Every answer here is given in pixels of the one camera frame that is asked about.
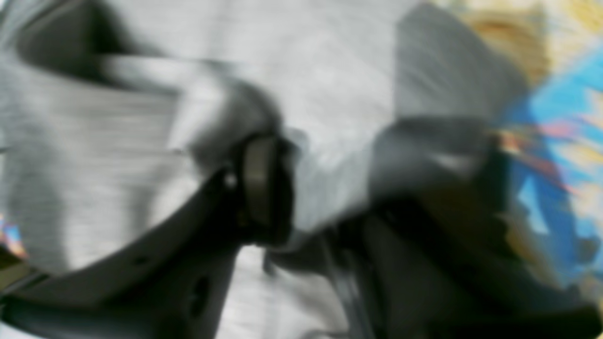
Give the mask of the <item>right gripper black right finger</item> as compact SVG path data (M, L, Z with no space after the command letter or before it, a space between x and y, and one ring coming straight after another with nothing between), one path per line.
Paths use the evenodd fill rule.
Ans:
M426 144L379 138L374 210L330 232L330 281L352 339L594 339L596 307L545 286L502 212L511 157L495 143L476 180L451 179Z

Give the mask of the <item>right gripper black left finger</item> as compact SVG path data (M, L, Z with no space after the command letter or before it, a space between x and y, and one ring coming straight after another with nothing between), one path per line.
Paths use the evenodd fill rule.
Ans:
M289 145L252 137L175 214L107 258L15 290L3 339L212 339L244 245L291 232Z

